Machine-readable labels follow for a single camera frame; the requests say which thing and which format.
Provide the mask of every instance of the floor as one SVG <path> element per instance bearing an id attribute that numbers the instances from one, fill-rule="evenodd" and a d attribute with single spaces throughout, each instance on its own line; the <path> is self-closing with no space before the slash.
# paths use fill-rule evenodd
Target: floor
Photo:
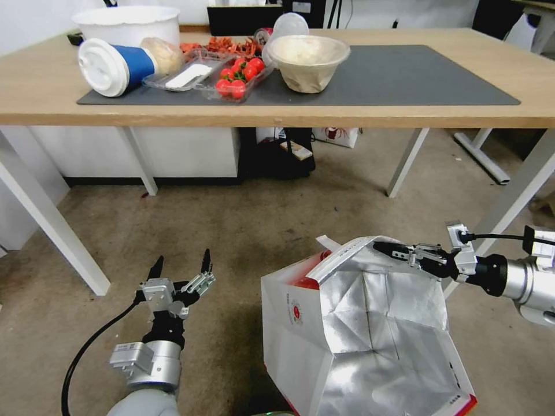
<path id="1" fill-rule="evenodd" d="M 164 276 L 184 280 L 199 271 L 207 247 L 217 282 L 186 322 L 179 410 L 247 416 L 287 408 L 262 362 L 260 277 L 318 252 L 315 237 L 324 233 L 341 243 L 383 234 L 448 247 L 444 222 L 474 226 L 502 190 L 447 132 L 432 130 L 399 196 L 386 198 L 409 137 L 406 130 L 366 131 L 354 150 L 315 143 L 316 171 L 294 181 L 164 187 L 143 199 L 142 187 L 73 188 L 60 209 L 112 286 L 94 296 L 42 232 L 0 259 L 0 416 L 59 414 L 75 352 L 131 303 L 157 257 L 165 256 Z M 484 149 L 508 172 L 520 164 L 495 138 Z M 509 231 L 550 221 L 525 209 Z M 523 257 L 516 242 L 494 251 Z M 553 414 L 555 331 L 475 287 L 459 287 L 447 306 L 478 397 L 472 414 Z M 148 315 L 139 306 L 87 351 L 70 391 L 73 415 L 104 415 L 124 396 L 110 352 L 140 340 Z"/>

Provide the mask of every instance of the red tomato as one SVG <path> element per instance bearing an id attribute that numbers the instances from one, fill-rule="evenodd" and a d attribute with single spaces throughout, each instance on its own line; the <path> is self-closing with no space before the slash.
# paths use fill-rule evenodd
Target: red tomato
<path id="1" fill-rule="evenodd" d="M 220 72 L 221 79 L 233 79 L 233 71 L 230 68 L 224 68 Z"/>
<path id="2" fill-rule="evenodd" d="M 238 58 L 237 60 L 235 60 L 235 63 L 233 65 L 244 67 L 243 64 L 246 64 L 246 63 L 247 63 L 247 61 L 245 61 L 244 58 Z"/>
<path id="3" fill-rule="evenodd" d="M 231 83 L 231 95 L 233 98 L 241 99 L 245 95 L 246 87 L 245 83 L 241 80 L 235 80 Z"/>
<path id="4" fill-rule="evenodd" d="M 258 75 L 258 71 L 254 67 L 254 65 L 247 65 L 243 70 L 243 75 L 245 76 L 247 82 L 249 82 L 252 78 Z"/>
<path id="5" fill-rule="evenodd" d="M 253 58 L 249 61 L 249 65 L 253 65 L 257 72 L 262 72 L 265 68 L 264 62 L 260 58 Z"/>
<path id="6" fill-rule="evenodd" d="M 232 83 L 229 80 L 221 79 L 216 83 L 216 91 L 220 93 L 221 96 L 229 95 L 231 92 Z"/>

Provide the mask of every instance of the black cable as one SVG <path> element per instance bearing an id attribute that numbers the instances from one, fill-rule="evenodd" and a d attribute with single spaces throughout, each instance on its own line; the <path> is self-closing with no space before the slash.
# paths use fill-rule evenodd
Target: black cable
<path id="1" fill-rule="evenodd" d="M 334 19 L 336 7 L 337 7 L 337 0 L 334 0 L 334 3 L 331 5 L 330 19 L 328 20 L 328 29 L 331 29 L 331 23 L 333 22 L 333 19 Z"/>
<path id="2" fill-rule="evenodd" d="M 555 242 L 550 240 L 543 240 L 543 239 L 517 236 L 517 235 L 511 235 L 511 234 L 472 234 L 472 233 L 463 234 L 462 232 L 459 232 L 458 236 L 462 243 L 467 243 L 478 239 L 493 238 L 493 239 L 502 239 L 502 240 L 503 239 L 520 240 L 520 241 L 535 242 L 535 243 L 549 244 L 550 246 L 555 246 Z"/>
<path id="3" fill-rule="evenodd" d="M 351 14 L 349 15 L 349 19 L 347 20 L 347 24 L 345 25 L 344 29 L 346 29 L 349 26 L 349 23 L 351 23 L 351 19 L 353 18 L 353 10 L 354 10 L 354 2 L 353 0 L 351 0 Z"/>
<path id="4" fill-rule="evenodd" d="M 335 28 L 339 29 L 339 19 L 341 18 L 341 9 L 343 8 L 343 0 L 339 0 L 339 8 L 337 9 L 337 22 Z"/>
<path id="5" fill-rule="evenodd" d="M 133 303 L 131 303 L 131 305 L 129 305 L 127 309 L 125 309 L 122 313 L 120 313 L 118 316 L 113 318 L 110 322 L 105 324 L 101 329 L 99 329 L 94 334 L 92 334 L 92 336 L 87 340 L 87 342 L 83 344 L 83 346 L 81 347 L 77 355 L 75 355 L 75 358 L 69 365 L 68 372 L 65 375 L 64 384 L 62 385 L 62 416 L 71 416 L 71 414 L 69 413 L 69 384 L 71 383 L 71 377 L 73 376 L 75 367 L 77 367 L 79 360 L 81 360 L 81 357 L 83 356 L 85 351 L 87 351 L 87 348 L 90 347 L 90 345 L 94 342 L 96 338 L 98 338 L 102 334 L 102 332 L 106 331 L 113 324 L 115 324 L 117 321 L 122 319 L 129 312 L 131 312 L 131 310 L 143 300 L 144 299 L 141 299 L 140 295 L 137 294 L 135 299 L 133 300 Z"/>

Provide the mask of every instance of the shopping bag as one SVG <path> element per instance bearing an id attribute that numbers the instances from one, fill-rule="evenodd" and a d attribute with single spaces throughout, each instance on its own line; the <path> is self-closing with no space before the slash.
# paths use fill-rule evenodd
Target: shopping bag
<path id="1" fill-rule="evenodd" d="M 353 148 L 358 139 L 358 127 L 347 129 L 338 127 L 314 127 L 312 129 L 312 134 L 316 140 Z"/>
<path id="2" fill-rule="evenodd" d="M 300 416 L 463 416 L 474 391 L 437 278 L 362 237 L 262 278 L 264 363 Z"/>

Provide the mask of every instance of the clear plastic box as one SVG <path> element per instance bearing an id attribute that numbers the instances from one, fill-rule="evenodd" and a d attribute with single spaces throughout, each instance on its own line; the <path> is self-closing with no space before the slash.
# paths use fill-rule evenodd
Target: clear plastic box
<path id="1" fill-rule="evenodd" d="M 224 66 L 229 62 L 234 62 L 237 57 L 234 55 L 229 54 L 219 54 L 215 52 L 209 52 L 205 49 L 193 49 L 184 57 L 184 64 L 179 69 L 179 71 L 171 73 L 169 75 L 161 75 L 161 74 L 152 74 L 148 75 L 143 79 L 143 84 L 152 87 L 152 88 L 161 88 L 163 90 L 168 91 L 189 91 L 192 89 L 196 84 L 202 82 L 207 77 L 211 77 L 213 74 L 219 76 L 221 70 Z M 174 79 L 176 76 L 183 73 L 187 70 L 191 65 L 194 64 L 204 64 L 206 66 L 211 67 L 211 71 L 206 75 L 201 75 L 193 78 L 187 84 L 181 87 L 168 87 L 166 84 L 168 81 Z"/>
<path id="2" fill-rule="evenodd" d="M 273 71 L 272 66 L 266 66 L 256 77 L 252 78 L 249 82 L 245 83 L 245 94 L 241 98 L 234 98 L 231 95 L 222 96 L 216 90 L 216 83 L 220 80 L 220 72 L 224 68 L 231 68 L 232 64 L 235 62 L 235 58 L 226 61 L 218 70 L 213 70 L 207 77 L 203 80 L 197 82 L 193 88 L 195 90 L 200 90 L 202 95 L 208 99 L 220 99 L 224 101 L 231 102 L 244 102 L 252 92 L 252 90 L 260 84 L 270 73 Z"/>

